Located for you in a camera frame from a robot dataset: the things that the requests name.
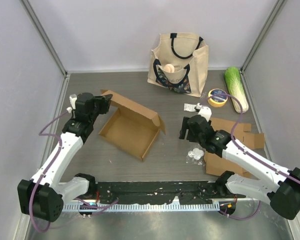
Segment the large cardboard box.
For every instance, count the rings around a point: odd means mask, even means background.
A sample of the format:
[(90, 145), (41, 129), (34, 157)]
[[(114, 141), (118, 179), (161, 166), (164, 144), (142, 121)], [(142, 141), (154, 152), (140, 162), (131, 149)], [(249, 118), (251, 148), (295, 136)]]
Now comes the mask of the large cardboard box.
[(100, 92), (102, 96), (112, 95), (110, 105), (116, 107), (116, 111), (99, 135), (118, 149), (145, 161), (160, 133), (166, 134), (165, 122), (154, 110), (112, 90)]

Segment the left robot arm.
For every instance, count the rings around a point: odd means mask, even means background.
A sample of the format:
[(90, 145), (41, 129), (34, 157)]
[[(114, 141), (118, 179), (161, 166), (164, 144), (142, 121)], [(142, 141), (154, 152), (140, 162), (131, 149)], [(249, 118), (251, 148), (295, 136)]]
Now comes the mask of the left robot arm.
[(95, 96), (88, 92), (69, 97), (70, 106), (65, 114), (71, 117), (60, 135), (52, 135), (57, 140), (55, 148), (40, 169), (17, 186), (21, 212), (29, 215), (32, 221), (41, 219), (53, 223), (70, 201), (79, 196), (90, 200), (96, 195), (96, 179), (92, 175), (78, 173), (67, 183), (60, 181), (75, 154), (93, 132), (97, 117), (108, 113), (112, 97), (112, 94)]

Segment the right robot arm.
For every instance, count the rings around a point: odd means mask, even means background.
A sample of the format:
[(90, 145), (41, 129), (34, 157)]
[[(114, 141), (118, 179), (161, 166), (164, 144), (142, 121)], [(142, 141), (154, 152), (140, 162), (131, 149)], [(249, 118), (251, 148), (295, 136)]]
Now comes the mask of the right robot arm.
[(179, 137), (199, 144), (207, 153), (235, 163), (256, 178), (246, 178), (226, 170), (216, 181), (216, 193), (254, 198), (281, 217), (294, 220), (300, 212), (300, 168), (293, 170), (278, 165), (249, 149), (233, 133), (214, 130), (211, 121), (197, 114), (184, 117)]

